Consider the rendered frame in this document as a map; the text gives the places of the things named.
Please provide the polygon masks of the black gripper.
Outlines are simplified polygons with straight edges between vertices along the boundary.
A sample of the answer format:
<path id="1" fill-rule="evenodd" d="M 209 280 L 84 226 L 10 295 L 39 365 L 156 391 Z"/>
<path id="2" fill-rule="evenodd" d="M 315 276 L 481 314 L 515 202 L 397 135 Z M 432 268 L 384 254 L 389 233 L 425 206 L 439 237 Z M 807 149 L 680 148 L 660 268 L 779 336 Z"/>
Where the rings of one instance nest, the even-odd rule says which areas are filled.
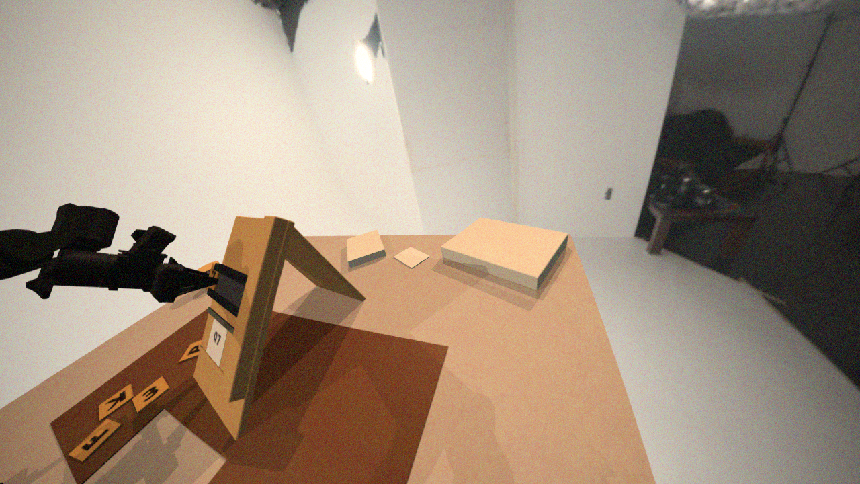
<path id="1" fill-rule="evenodd" d="M 100 288 L 118 291 L 118 288 L 142 289 L 150 292 L 159 303 L 174 303 L 178 295 L 211 287 L 218 284 L 218 278 L 211 278 L 205 272 L 198 272 L 178 264 L 170 257 L 168 263 L 163 263 L 168 255 L 161 253 L 161 264 L 128 258 L 118 253 L 108 256 L 107 266 Z"/>

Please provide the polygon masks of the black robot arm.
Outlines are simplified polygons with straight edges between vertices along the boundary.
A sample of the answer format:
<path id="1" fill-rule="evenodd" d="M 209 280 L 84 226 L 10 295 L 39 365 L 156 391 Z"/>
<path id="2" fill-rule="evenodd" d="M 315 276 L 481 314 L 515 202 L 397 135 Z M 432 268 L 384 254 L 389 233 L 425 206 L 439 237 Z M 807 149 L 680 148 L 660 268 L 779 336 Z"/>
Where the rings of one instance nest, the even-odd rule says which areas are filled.
<path id="1" fill-rule="evenodd" d="M 37 278 L 26 282 L 41 299 L 51 296 L 53 286 L 99 288 L 110 254 L 98 251 L 111 246 L 119 219 L 109 209 L 68 203 L 58 207 L 49 232 L 0 231 L 0 280 L 41 268 Z M 157 226 L 136 229 L 131 236 L 136 240 L 131 250 L 118 251 L 153 264 L 161 264 L 163 258 L 157 256 L 176 239 Z"/>

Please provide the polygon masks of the grey cylinder with orange lid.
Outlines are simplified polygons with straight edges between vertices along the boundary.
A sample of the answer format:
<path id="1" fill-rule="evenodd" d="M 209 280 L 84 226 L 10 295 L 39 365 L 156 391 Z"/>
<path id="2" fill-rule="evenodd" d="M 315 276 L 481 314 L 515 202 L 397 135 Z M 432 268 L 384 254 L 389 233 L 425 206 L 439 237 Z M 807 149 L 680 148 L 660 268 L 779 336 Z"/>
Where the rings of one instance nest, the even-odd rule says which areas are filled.
<path id="1" fill-rule="evenodd" d="M 215 264 L 215 263 L 219 264 L 219 261 L 211 261 L 211 263 L 206 264 L 206 266 L 202 266 L 201 268 L 197 269 L 197 271 L 198 272 L 205 272 L 205 273 L 209 274 L 209 273 L 211 273 L 212 264 Z"/>

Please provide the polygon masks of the cream paper ticket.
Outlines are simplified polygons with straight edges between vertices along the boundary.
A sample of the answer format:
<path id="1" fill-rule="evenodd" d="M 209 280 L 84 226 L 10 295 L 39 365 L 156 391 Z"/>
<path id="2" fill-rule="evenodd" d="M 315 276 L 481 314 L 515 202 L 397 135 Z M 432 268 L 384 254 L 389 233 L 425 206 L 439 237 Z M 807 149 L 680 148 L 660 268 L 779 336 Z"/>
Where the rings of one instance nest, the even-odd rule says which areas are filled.
<path id="1" fill-rule="evenodd" d="M 211 359 L 218 365 L 221 364 L 221 359 L 223 355 L 223 349 L 226 342 L 226 335 L 228 333 L 227 329 L 223 327 L 218 321 L 213 319 L 213 326 L 211 328 L 211 335 L 207 344 L 207 354 L 211 356 Z"/>

